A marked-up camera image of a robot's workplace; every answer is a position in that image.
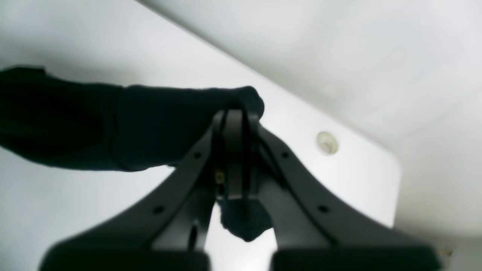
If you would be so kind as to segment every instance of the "screw hole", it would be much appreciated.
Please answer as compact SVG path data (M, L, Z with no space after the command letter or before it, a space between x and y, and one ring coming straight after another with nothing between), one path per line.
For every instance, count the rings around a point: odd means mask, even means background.
M328 207L320 205L320 206L318 206L318 211L320 211L322 213L328 213L330 210L328 209Z
M333 155L338 151L338 142L329 132L319 133L316 137L316 141L324 154Z
M157 206L152 210L152 213L155 215L160 214L162 212L164 212L164 206Z
M198 239L198 225L197 222L192 225L191 233L189 234L189 240L187 242L187 249L193 251L196 247L196 241Z

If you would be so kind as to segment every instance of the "black sleeve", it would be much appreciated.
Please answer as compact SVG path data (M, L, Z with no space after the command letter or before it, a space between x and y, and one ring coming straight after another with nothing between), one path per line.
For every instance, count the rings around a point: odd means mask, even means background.
M144 170L179 162L213 115L232 105L264 111L252 87L124 88L11 68L0 71L0 145L48 166Z

